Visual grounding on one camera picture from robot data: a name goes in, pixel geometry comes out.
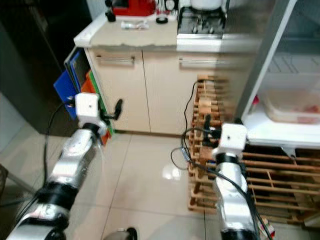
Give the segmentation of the tall black refrigerator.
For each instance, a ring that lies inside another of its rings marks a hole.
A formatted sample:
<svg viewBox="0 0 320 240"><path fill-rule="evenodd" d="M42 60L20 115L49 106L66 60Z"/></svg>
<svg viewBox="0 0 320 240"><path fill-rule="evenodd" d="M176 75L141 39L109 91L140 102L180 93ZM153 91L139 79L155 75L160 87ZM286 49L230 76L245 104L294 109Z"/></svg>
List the tall black refrigerator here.
<svg viewBox="0 0 320 240"><path fill-rule="evenodd" d="M0 91L40 134L70 137L77 126L54 82L91 22L87 0L0 0Z"/></svg>

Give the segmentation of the grey mini fridge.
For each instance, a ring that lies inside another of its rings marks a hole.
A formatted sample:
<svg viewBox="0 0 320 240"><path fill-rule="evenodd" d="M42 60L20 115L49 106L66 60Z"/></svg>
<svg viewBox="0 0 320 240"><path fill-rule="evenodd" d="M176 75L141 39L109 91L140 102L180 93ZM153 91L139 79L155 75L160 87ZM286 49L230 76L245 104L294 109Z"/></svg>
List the grey mini fridge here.
<svg viewBox="0 0 320 240"><path fill-rule="evenodd" d="M261 100L269 89L320 92L320 0L227 0L226 13L226 116L253 146L320 149L320 124L274 122Z"/></svg>

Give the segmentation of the wooden slatted rack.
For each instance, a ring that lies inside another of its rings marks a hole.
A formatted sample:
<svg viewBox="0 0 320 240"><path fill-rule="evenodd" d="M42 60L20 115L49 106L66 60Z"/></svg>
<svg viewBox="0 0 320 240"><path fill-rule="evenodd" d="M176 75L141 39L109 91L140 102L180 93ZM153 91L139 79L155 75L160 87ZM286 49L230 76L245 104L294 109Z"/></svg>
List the wooden slatted rack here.
<svg viewBox="0 0 320 240"><path fill-rule="evenodd" d="M190 127L203 127L209 116L213 127L221 127L220 114L224 80L213 75L198 74L190 110ZM215 169L213 147L204 145L204 133L187 135L190 157ZM258 213L270 222L300 226L304 220L320 214L320 150L296 150L297 157L288 157L280 147L247 144L242 163L246 165L249 193ZM190 211L217 213L217 197L213 187L214 174L189 166Z"/></svg>

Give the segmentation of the white round pot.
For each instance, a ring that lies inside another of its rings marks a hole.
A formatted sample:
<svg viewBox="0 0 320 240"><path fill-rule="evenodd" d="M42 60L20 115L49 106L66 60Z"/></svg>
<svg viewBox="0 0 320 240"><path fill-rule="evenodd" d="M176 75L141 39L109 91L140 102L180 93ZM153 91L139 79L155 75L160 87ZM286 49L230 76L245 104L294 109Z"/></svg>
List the white round pot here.
<svg viewBox="0 0 320 240"><path fill-rule="evenodd" d="M190 6L195 10L221 9L223 0L190 0Z"/></svg>

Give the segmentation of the clear food container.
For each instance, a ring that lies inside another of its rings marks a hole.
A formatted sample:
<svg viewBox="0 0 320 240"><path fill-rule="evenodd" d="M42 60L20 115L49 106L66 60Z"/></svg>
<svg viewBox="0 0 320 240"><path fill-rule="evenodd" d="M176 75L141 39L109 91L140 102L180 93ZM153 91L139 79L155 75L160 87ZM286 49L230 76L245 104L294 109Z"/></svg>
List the clear food container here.
<svg viewBox="0 0 320 240"><path fill-rule="evenodd" d="M267 89L260 94L268 118L290 124L320 124L320 91Z"/></svg>

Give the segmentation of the black coffee tamper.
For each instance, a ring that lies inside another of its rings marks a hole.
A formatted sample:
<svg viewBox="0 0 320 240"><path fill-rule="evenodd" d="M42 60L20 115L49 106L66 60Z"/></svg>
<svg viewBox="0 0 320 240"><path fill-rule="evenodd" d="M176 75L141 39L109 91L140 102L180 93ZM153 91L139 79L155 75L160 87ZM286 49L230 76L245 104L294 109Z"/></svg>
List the black coffee tamper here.
<svg viewBox="0 0 320 240"><path fill-rule="evenodd" d="M113 10L111 8L108 8L105 11L105 17L107 19L107 22L114 23L116 21L115 13L113 12Z"/></svg>

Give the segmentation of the green board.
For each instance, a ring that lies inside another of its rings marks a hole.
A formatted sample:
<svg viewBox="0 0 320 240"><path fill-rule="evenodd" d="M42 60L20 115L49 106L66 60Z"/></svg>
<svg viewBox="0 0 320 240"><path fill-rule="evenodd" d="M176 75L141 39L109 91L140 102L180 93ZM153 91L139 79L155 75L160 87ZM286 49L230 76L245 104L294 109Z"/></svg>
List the green board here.
<svg viewBox="0 0 320 240"><path fill-rule="evenodd" d="M90 80L91 84L92 84L92 87L93 87L93 90L94 90L94 93L98 94L98 97L99 97L99 105L100 105L100 112L102 115L104 114L107 114L107 110L108 108L106 107L105 105L105 101L104 99L102 98L102 93L99 89L100 87L100 84L98 83L98 81L96 80L94 74L93 74L93 71L92 70L89 70L86 74L86 78ZM107 130L108 130L108 133L110 135L114 135L114 128L111 126L111 121L109 119L103 119L103 121L105 121L106 125L107 125Z"/></svg>

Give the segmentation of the beige kitchen cabinet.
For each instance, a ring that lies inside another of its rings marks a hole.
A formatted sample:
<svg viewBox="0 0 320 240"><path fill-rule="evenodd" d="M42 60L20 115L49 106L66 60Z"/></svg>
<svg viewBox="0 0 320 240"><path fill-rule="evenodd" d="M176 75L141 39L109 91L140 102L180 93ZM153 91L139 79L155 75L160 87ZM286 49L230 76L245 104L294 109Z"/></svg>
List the beige kitchen cabinet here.
<svg viewBox="0 0 320 240"><path fill-rule="evenodd" d="M219 54L154 51L142 48L111 50L88 48L91 70L106 105L123 99L122 114L114 122L119 131L178 135L185 129L185 109L192 108L192 89L200 75L229 66ZM135 57L135 62L103 62L96 57ZM183 64L188 60L225 64Z"/></svg>

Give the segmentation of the red coffee machine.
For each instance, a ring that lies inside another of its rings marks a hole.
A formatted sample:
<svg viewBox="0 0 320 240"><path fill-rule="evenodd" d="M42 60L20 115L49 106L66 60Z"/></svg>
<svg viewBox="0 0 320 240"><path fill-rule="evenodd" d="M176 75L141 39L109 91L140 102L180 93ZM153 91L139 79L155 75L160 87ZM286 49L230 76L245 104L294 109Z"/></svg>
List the red coffee machine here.
<svg viewBox="0 0 320 240"><path fill-rule="evenodd" d="M154 14L155 0L111 0L115 16L147 17Z"/></svg>

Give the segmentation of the robot left leg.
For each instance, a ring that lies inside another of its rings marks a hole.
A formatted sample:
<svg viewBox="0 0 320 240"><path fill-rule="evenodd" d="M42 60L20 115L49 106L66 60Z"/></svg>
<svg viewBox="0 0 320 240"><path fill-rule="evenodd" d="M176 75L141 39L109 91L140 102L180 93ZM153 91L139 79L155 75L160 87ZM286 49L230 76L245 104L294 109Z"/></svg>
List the robot left leg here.
<svg viewBox="0 0 320 240"><path fill-rule="evenodd" d="M135 227L118 228L109 234L109 240L138 240L138 231Z"/></svg>

